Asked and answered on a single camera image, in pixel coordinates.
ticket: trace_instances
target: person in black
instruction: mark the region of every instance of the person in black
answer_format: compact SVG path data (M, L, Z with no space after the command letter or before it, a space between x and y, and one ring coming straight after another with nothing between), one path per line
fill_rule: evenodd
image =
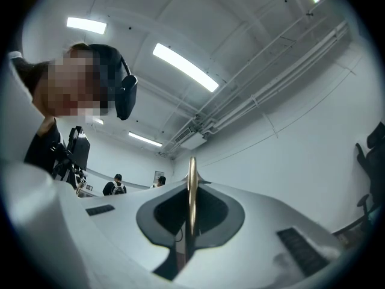
M119 192L119 190L116 190L114 192L115 188L119 188L119 187L123 189L124 194L127 193L127 188L122 184L122 175L118 173L115 175L114 182L109 182L106 184L106 186L104 186L103 195L109 196L112 194L120 194L122 192Z
M16 55L11 61L15 70L29 90L33 105L44 116L24 161L51 175L55 164L51 147L63 142L55 117L82 115L86 109L102 108L106 104L107 93L100 86L100 74L95 71L99 67L99 60L95 59L99 53L91 46L79 43L73 45L59 60L37 64L24 60L20 52L14 53ZM67 182L76 189L72 172Z

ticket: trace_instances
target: black headphones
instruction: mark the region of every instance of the black headphones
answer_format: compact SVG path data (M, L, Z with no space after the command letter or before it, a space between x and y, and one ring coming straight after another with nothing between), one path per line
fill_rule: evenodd
M94 58L99 59L98 63L94 63L94 73L99 74L100 86L107 90L106 95L101 96L100 113L107 114L114 101L117 117L128 119L137 98L138 79L131 74L125 59L116 48L101 44L91 44L89 47L96 54Z

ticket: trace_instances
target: chair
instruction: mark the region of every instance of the chair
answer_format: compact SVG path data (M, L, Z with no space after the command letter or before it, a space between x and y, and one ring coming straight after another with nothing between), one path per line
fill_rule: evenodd
M369 214L377 209L384 200L385 191L385 125L380 122L374 131L367 137L366 144L371 149L365 156L361 146L356 143L359 151L357 161L362 166L371 180L370 194L373 198L373 206L368 211L366 200L369 194L364 195L357 203L358 207L363 207L364 221L361 224L363 231L370 230L372 224Z

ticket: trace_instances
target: ceiling pipe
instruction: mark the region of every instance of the ceiling pipe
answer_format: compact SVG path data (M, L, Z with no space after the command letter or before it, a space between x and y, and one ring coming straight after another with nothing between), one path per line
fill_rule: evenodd
M313 31L316 27L318 27L323 21L326 20L326 16L317 21L313 26L311 26L309 29L307 29L305 32L303 32L295 41L294 44L298 43L301 39L303 39L305 36L307 36L311 31ZM257 74L255 74L251 80L249 80L246 84L244 84L238 91L235 91L231 95L229 95L224 101L222 101L221 105L217 107L206 119L210 119L212 116L216 115L218 112L220 112L227 104L232 102L241 92L243 92L250 84L255 82L255 80L260 77L267 68L270 67L274 62L276 62L286 51L290 50L291 47L284 48L282 51L280 51L268 64L266 64L260 71L258 71Z
M348 29L345 28L341 34L342 36L347 33ZM274 91L270 91L267 93L267 95L264 95L261 99L260 102L265 102L268 99L270 99L272 96L278 94L281 92L283 89L285 89L290 83L298 79L304 72L306 72L310 67L312 67L319 59L321 59L333 45L338 41L338 39L331 39L327 43L327 47L324 48L317 56L313 57L312 60L310 60L303 68L299 69L298 72L295 72L293 75L290 76L290 78L284 80L281 82L275 89Z
M317 7L319 7L320 5L322 5L326 0L321 0L319 1L313 8L311 8L309 11L313 11L315 10ZM196 114L199 114L202 112L203 109L205 109L207 107L208 104L211 103L211 101L217 96L219 95L219 93L221 93L223 91L224 88L226 88L240 73L242 73L250 64L252 61L254 61L258 56L260 56L261 53L263 53L268 47L270 47L275 41L277 41L282 35L284 35L284 33L286 33L287 31L289 31L293 26L295 26L298 22L300 22L301 20L303 20L305 18L305 16L307 16L306 14L302 15L299 19L297 19L294 23L292 23L291 25L289 25L288 28L286 28L282 33L280 33L274 40L272 40L269 44L267 44L260 52L258 52L256 55L254 55L253 58L251 58L251 60L248 61L248 63L246 63L245 66L243 66L234 76L231 77L230 80L228 80L228 82L226 82L224 85L222 85L219 89L217 89L215 91L215 94L198 110L198 112L196 112ZM188 120L179 130L177 133L175 133L175 135L168 141L166 142L166 144L163 145L163 147L161 148L162 150L168 146L178 135L181 131L183 131L192 121L193 119L191 118L190 120Z
M260 95L271 89L272 86L276 85L278 82L281 82L286 76L292 74L293 71L297 70L297 68L299 68L301 64L308 61L311 56L317 53L332 37L336 36L336 33L340 31L346 24L347 22L345 20L341 22L335 29L328 33L317 45L315 45L311 50L309 50L306 54L299 58L293 65L288 67L280 75L276 76L272 81L270 81L267 85L260 89L254 95L255 98L258 98Z
M238 108L232 110L230 113L225 115L218 123L214 124L212 127L216 128L218 131L226 127L227 125L233 123L235 120L239 119L246 113L248 113L253 108L256 108L258 104L262 104L272 98L274 95L285 89L296 79L298 79L304 72L309 70L320 58L322 58L328 50L333 47L334 44L348 31L346 21L340 23L332 32L327 34L323 40L321 40L316 46L314 46L310 51L308 51L303 57L301 57L296 63L291 65L285 71L283 71L279 76L270 81L257 93L253 94L249 99L243 102ZM267 95L264 95L262 99L259 98L262 94L268 92Z
M210 134L212 134L209 130L213 127L213 125L214 125L214 122L209 123L208 126L206 126L206 127L201 131L201 133L204 134L204 133L206 133L206 132L209 132Z
M210 133L210 134L212 134L212 135L216 134L216 132L213 132L213 131L211 131L210 129L208 129L208 130L205 131L205 132L208 132L208 133Z

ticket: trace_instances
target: vent grille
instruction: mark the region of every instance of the vent grille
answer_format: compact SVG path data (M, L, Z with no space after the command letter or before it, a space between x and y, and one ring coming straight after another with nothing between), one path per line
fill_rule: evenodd
M89 208L89 209L85 209L85 210L89 216L94 216L94 215L106 213L108 211L112 211L114 209L115 208L112 205L101 205L99 207Z
M285 229L277 232L277 235L306 277L327 266L328 261L296 229Z
M179 135L178 137L175 138L175 142L176 142L176 143L179 143L181 140L185 139L185 138L186 138L187 136L189 136L191 133L192 133L191 128L187 128L186 130L184 130L183 133L181 133L181 135Z

